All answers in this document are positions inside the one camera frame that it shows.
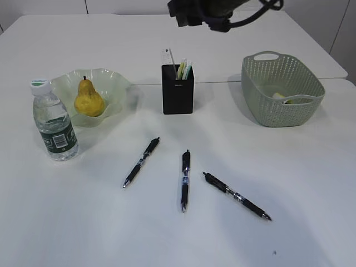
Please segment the black pen holder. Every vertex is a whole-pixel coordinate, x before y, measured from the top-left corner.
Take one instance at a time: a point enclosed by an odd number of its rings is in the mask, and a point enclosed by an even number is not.
[[[190,70],[187,80],[176,80],[172,65],[162,65],[163,113],[193,113],[194,73]]]

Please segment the water bottle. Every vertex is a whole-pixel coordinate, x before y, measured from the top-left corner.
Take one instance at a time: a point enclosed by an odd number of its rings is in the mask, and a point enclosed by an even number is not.
[[[33,118],[51,158],[65,161],[78,153],[78,141],[62,101],[48,80],[33,80]]]

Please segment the green basket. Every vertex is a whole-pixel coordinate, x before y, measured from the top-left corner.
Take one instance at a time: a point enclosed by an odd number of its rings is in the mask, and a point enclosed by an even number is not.
[[[256,59],[256,56],[264,54],[273,54],[277,58]],[[302,125],[314,114],[325,96],[323,85],[300,60],[273,51],[245,57],[241,78],[251,113],[267,127]],[[285,98],[274,99],[274,93]]]

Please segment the pear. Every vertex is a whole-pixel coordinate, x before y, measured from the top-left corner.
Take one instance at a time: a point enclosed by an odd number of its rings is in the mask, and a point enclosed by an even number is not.
[[[94,85],[84,76],[84,80],[79,83],[78,95],[74,101],[74,108],[78,113],[96,117],[104,112],[105,104],[101,95],[99,95]]]

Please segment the glass bowl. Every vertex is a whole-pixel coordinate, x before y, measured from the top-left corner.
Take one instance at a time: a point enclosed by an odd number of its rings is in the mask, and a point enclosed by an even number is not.
[[[105,102],[104,112],[97,117],[78,113],[74,108],[74,100],[78,94],[78,85],[83,77],[90,80]],[[75,70],[51,81],[53,93],[56,94],[67,108],[72,124],[82,127],[95,127],[104,118],[122,111],[126,101],[126,90],[130,83],[121,74],[98,68],[95,70]]]

